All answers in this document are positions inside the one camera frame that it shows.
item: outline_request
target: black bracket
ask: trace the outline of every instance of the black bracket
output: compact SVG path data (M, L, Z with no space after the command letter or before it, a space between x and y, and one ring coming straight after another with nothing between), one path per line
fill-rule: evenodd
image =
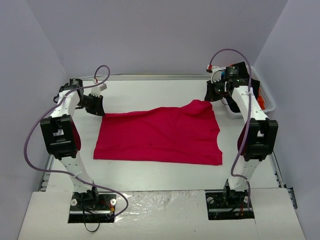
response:
M115 221L116 206L111 205L111 202L112 200L117 199L117 195L112 192L100 193L96 195L96 198L97 200L94 204L90 204L89 202L84 201L84 199L82 199L82 201L77 199L77 205L70 206L68 223L113 223Z
M64 157L76 157L81 148L81 141L70 115L44 118L40 122L40 127L49 154L59 160ZM63 134L56 135L58 130L63 130Z
M206 94L204 100L215 102L223 98L224 83L212 83L211 80L206 82Z
M86 207L93 206L99 201L99 193L97 188L93 186L91 190L87 190L86 192L75 192L73 199L82 202Z
M103 99L104 99L104 96L102 95L95 96L90 93L88 96L87 95L82 96L78 106L84 107L86 112L89 114L104 117L105 111L102 105Z
M238 138L237 147L243 141L246 126L243 127L240 137ZM270 155L275 146L276 136L278 132L278 122L276 120L255 120L252 118L249 123L249 131L245 140L244 148L241 155L247 162L250 159L259 159L263 161Z

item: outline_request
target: white enclosure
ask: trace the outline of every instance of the white enclosure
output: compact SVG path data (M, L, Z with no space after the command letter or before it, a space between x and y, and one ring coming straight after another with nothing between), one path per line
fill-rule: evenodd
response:
M23 145L67 77L93 75L101 64L112 74L205 74L222 48L243 52L270 89L275 155L306 238L319 239L319 9L318 0L2 0L0 239L17 239L40 186ZM221 53L214 64L241 60ZM45 167L39 128L29 155Z

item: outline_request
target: red cloth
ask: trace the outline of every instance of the red cloth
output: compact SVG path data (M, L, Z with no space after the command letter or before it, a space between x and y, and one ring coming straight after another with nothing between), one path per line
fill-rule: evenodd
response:
M207 101L183 107L107 113L94 159L221 165L220 129Z

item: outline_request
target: white basket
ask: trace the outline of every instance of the white basket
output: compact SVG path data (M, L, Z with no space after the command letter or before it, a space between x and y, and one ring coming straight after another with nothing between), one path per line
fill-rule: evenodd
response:
M252 78L260 81L260 89L259 89L259 95L263 98L264 100L264 113L272 112L276 109L276 104L274 99L272 98L268 88L265 86L263 81L261 80L260 76L258 75L257 71L255 68L252 66ZM227 114L229 118L231 119L240 119L242 118L242 114L240 112L233 112L231 111L228 102L225 98L222 99L222 102L225 104L225 108L227 111Z

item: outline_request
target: connector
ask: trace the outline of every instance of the connector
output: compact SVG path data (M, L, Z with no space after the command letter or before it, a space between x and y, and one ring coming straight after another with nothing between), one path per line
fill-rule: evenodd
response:
M212 65L211 64L206 67L206 72L210 73L210 74L212 73Z

